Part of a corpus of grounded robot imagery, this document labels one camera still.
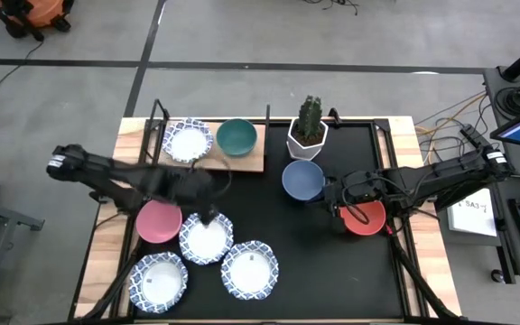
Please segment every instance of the blue and white plate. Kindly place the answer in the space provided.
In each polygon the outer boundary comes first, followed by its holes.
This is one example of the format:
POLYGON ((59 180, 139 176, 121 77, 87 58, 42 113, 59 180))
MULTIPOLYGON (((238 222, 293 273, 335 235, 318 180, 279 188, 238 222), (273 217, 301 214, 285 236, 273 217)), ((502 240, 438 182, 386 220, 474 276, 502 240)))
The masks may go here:
POLYGON ((180 249, 197 265, 219 261, 234 244, 232 221, 221 213, 204 226, 200 215, 192 213, 180 228, 180 249))
POLYGON ((130 275, 130 300, 145 312, 168 311, 186 290, 188 270, 172 252, 146 255, 130 275))
POLYGON ((222 282, 240 300, 266 298, 278 282, 278 261, 267 244, 236 244, 222 262, 222 282))
POLYGON ((191 163, 206 155, 213 144, 214 135, 208 124, 186 118, 166 128, 162 149, 176 162, 191 163))

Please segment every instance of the cactus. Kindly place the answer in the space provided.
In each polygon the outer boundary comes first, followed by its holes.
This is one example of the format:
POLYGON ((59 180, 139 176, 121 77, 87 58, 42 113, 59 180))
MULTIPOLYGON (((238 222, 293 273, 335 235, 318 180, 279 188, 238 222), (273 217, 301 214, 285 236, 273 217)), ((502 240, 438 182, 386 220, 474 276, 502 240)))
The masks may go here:
POLYGON ((304 143, 311 143, 321 134, 322 108, 319 97, 308 96, 298 115, 298 136, 304 143))

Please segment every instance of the teal bowl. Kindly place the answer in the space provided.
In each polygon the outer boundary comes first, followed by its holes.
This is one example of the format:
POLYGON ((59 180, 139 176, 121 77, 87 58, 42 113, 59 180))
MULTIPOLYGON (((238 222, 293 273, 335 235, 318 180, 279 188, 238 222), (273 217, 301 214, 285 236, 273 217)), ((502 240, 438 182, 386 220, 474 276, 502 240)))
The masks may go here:
POLYGON ((241 157, 249 154, 256 144, 256 129, 241 118, 228 120, 216 132, 216 141, 223 153, 241 157))

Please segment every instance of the pink bowl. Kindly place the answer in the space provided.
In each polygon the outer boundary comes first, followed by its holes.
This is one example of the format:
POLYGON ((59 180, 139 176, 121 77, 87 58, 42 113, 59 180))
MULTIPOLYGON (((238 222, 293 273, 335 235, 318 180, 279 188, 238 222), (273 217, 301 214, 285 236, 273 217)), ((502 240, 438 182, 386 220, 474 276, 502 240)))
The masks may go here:
POLYGON ((180 227, 180 208, 156 200, 145 203, 135 221, 135 229, 140 237, 153 244, 164 243, 174 238, 180 227))

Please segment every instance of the wooden board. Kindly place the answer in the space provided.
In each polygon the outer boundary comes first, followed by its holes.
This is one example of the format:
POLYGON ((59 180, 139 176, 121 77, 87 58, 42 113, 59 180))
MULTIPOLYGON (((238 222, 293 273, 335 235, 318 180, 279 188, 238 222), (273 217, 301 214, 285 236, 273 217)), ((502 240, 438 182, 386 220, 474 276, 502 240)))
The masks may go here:
MULTIPOLYGON (((215 119, 225 119, 231 117, 215 117, 215 119)), ((243 117, 248 120, 256 119, 262 121, 263 117, 243 117)), ((290 117, 276 117, 273 119, 290 119, 290 117)), ((416 133, 414 131, 413 119, 409 116, 351 116, 343 117, 344 120, 353 119, 372 119, 386 118, 390 122, 391 136, 396 154, 398 167, 420 167, 423 166, 423 158, 418 145, 416 133)), ((114 150, 114 159, 128 163, 136 163, 140 153, 140 144, 144 132, 144 117, 128 117, 122 120, 119 128, 116 148, 114 150)), ((384 133, 378 131, 379 144, 381 149, 381 157, 386 168, 390 167, 388 152, 386 150, 386 142, 384 133)), ((434 213, 432 204, 425 204, 422 209, 434 213)), ((113 215, 115 211, 113 205, 106 205, 100 209, 98 222, 113 215)), ((96 301, 101 297, 103 292, 110 285, 116 275, 117 262, 119 260, 119 252, 121 250, 125 222, 123 220, 114 220, 116 224, 111 227, 105 224, 99 228, 93 235, 93 240, 87 260, 84 280, 81 285, 79 297, 77 299, 77 308, 74 317, 85 315, 96 301)), ((416 248, 421 273, 427 283, 434 290, 436 295, 442 302, 453 312, 458 315, 460 313, 459 301, 452 281, 450 273, 449 260, 444 249, 444 243, 441 237, 441 229, 437 220, 427 217, 421 213, 417 213, 410 218, 411 229, 413 231, 413 242, 416 248)), ((401 243, 406 248, 402 234, 401 243)), ((413 311, 413 315, 419 315, 419 308, 416 302, 416 292, 413 280, 405 272, 405 284, 407 296, 413 311)), ((124 290, 124 297, 120 308, 120 315, 124 316, 126 311, 127 290, 124 290)))
MULTIPOLYGON (((172 120, 168 122, 168 125, 175 125, 180 121, 172 120)), ((209 130, 214 135, 214 144, 210 149, 209 153, 206 154, 204 158, 202 158, 197 166, 211 169, 211 170, 226 170, 226 165, 222 162, 225 161, 230 170, 236 172, 263 172, 264 171, 264 142, 265 142, 265 125, 254 125, 257 134, 256 144, 252 152, 250 152, 245 157, 230 157, 225 155, 218 145, 218 141, 216 140, 216 132, 222 125, 221 123, 216 122, 207 122, 209 125, 209 130)), ((150 152, 153 151, 153 144, 155 143, 155 135, 150 140, 150 152)), ((175 162, 171 156, 167 153, 162 152, 160 154, 159 163, 172 165, 172 166, 180 166, 180 167, 190 167, 189 163, 183 162, 175 162)))

